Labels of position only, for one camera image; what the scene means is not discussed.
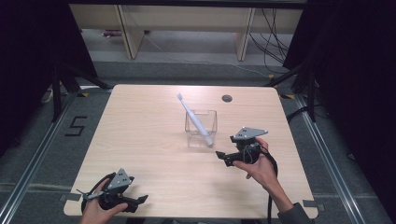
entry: sleeve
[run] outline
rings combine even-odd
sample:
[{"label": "sleeve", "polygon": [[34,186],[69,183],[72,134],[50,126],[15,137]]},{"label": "sleeve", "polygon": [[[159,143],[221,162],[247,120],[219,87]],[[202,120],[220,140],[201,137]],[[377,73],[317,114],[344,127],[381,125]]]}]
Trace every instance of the sleeve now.
[{"label": "sleeve", "polygon": [[295,203],[294,207],[285,213],[278,213],[282,224],[311,224],[311,219],[306,215],[306,212],[299,203]]}]

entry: wooden table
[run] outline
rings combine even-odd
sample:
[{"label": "wooden table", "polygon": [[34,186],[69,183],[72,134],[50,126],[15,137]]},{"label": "wooden table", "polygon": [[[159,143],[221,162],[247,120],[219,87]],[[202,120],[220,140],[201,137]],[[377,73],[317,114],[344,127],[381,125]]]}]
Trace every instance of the wooden table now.
[{"label": "wooden table", "polygon": [[[188,147],[185,110],[216,110],[213,147]],[[222,101],[231,95],[230,103]],[[215,151],[236,152],[230,136],[243,126],[263,135],[279,167],[279,181],[292,202],[313,200],[303,166],[275,89],[218,86],[118,85],[81,165],[72,193],[89,191],[103,176],[124,168],[134,176],[125,197],[148,195],[127,217],[266,217],[268,194],[246,173],[226,167]],[[80,216],[80,202],[67,201],[64,212]],[[314,218],[316,208],[305,208]],[[273,217],[277,209],[273,206]]]}]

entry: hand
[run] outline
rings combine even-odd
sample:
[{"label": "hand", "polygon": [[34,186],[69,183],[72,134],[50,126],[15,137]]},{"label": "hand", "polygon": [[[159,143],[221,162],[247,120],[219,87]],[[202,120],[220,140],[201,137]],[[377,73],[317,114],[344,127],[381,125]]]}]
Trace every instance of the hand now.
[{"label": "hand", "polygon": [[[256,140],[260,145],[262,145],[262,150],[267,152],[265,150],[268,150],[268,143],[259,137],[256,137]],[[260,154],[259,159],[254,164],[246,164],[242,161],[234,161],[233,165],[241,170],[246,171],[247,179],[253,177],[259,184],[262,185],[265,190],[268,191],[268,193],[273,198],[279,212],[286,212],[293,207],[293,204],[277,180],[272,163],[265,155]]]},{"label": "hand", "polygon": [[[101,191],[103,186],[105,185],[105,183],[107,183],[108,180],[109,179],[104,180],[96,188],[95,193]],[[87,202],[87,205],[85,206],[84,212],[81,217],[81,221],[79,223],[106,224],[112,217],[122,212],[127,207],[128,207],[127,203],[120,203],[111,209],[104,210],[99,204],[99,199],[95,198]]]}]

